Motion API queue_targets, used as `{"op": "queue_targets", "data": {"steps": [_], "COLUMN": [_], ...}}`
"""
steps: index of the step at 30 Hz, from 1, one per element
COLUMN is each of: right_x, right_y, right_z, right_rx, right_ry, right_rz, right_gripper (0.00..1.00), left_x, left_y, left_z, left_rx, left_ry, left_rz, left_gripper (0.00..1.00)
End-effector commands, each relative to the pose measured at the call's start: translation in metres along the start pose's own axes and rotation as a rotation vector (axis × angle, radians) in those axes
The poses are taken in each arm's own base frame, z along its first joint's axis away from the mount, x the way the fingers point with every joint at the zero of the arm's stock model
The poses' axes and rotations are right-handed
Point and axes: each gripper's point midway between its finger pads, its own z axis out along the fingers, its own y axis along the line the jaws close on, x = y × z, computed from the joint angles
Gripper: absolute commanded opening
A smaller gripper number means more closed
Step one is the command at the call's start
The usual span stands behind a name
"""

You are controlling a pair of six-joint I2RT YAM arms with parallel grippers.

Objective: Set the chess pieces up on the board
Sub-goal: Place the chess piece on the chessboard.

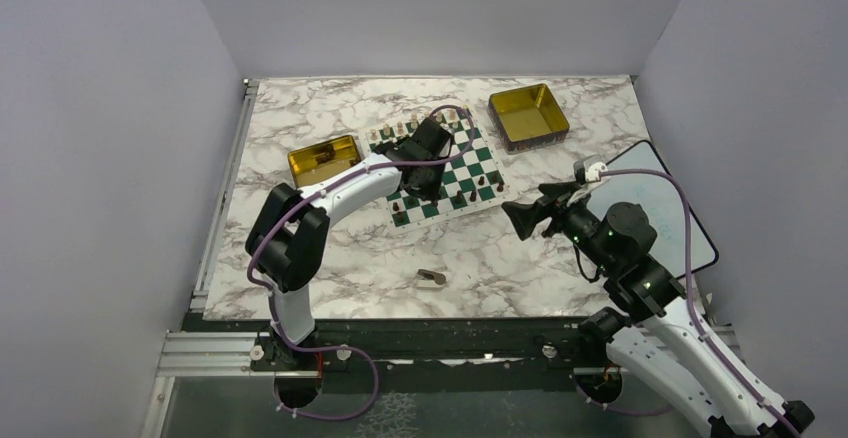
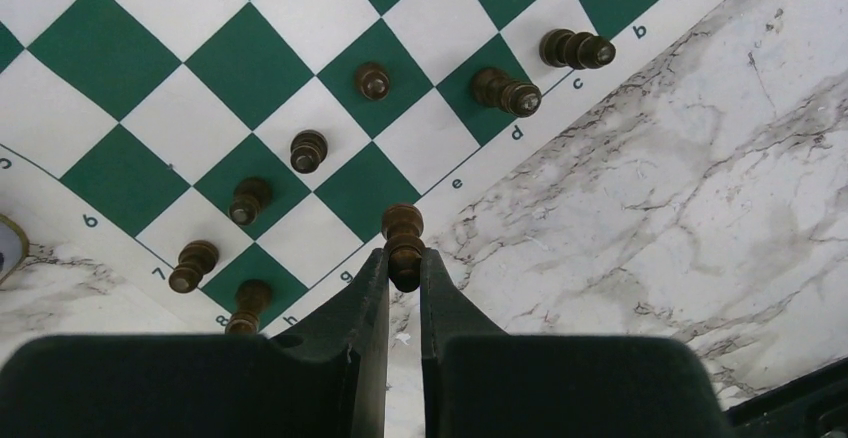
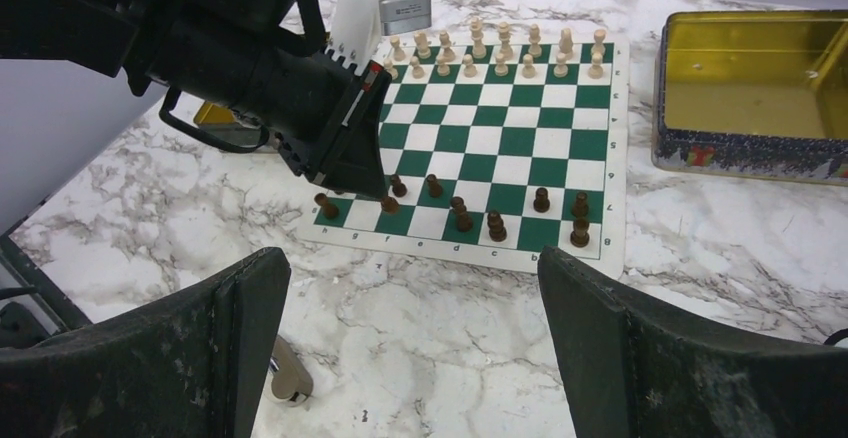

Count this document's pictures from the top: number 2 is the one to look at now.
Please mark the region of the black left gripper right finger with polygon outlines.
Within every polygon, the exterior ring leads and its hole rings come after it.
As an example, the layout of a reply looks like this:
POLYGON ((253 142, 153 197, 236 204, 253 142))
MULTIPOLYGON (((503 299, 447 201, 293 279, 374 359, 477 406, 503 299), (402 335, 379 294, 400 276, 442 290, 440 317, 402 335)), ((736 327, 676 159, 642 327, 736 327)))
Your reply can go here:
POLYGON ((704 366, 683 343, 630 335, 511 335, 421 262, 430 437, 728 437, 704 366))

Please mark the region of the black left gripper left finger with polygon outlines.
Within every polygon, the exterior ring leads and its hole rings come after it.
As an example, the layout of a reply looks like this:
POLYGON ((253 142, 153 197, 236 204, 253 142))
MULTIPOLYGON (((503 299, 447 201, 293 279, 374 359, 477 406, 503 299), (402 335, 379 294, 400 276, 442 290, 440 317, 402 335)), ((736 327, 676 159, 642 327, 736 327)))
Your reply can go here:
POLYGON ((56 335, 1 371, 5 437, 380 437, 388 260, 284 332, 56 335))

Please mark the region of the dark brown rook corner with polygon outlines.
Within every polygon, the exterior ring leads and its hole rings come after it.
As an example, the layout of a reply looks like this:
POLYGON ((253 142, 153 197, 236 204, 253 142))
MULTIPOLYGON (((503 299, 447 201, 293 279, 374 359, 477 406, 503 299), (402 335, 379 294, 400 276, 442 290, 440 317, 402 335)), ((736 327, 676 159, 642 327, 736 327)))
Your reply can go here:
POLYGON ((236 311, 225 327, 228 335, 254 335, 259 332, 260 315, 270 306, 273 290, 258 279, 246 280, 235 294, 236 311))

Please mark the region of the dark brown pawn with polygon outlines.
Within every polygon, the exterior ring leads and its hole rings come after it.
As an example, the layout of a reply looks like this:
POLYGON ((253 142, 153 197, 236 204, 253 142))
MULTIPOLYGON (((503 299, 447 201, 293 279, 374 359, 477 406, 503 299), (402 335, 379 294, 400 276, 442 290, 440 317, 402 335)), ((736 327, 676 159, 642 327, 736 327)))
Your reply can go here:
POLYGON ((315 130, 298 133, 290 146, 290 164, 294 171, 310 174, 317 170, 328 154, 326 138, 315 130))
POLYGON ((204 276, 215 268, 218 259, 219 251, 213 243, 189 242, 179 253, 177 266, 168 277, 169 287, 182 294, 194 291, 204 276))
POLYGON ((386 68, 377 62, 361 64, 355 71, 354 85, 360 94, 371 101, 383 100, 391 87, 386 68))

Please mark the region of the dark brown knight piece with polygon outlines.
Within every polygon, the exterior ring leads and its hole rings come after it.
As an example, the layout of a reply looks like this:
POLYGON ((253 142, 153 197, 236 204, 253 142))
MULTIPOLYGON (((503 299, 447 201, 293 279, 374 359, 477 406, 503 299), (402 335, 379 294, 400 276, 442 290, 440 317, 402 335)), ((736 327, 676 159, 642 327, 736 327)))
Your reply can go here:
POLYGON ((272 188, 266 180, 258 177, 245 178, 233 192, 228 216, 238 226, 249 226, 269 206, 272 198, 272 188))

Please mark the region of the dark brown bishop piece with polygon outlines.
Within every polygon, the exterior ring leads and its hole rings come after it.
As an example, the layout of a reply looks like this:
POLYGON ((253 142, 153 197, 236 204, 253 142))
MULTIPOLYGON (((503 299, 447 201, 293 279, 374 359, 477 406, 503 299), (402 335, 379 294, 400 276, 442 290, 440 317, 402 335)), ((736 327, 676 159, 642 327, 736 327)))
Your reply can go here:
POLYGON ((599 69, 612 63, 616 53, 615 46, 606 38, 570 29, 554 29, 539 44, 542 61, 556 68, 599 69))

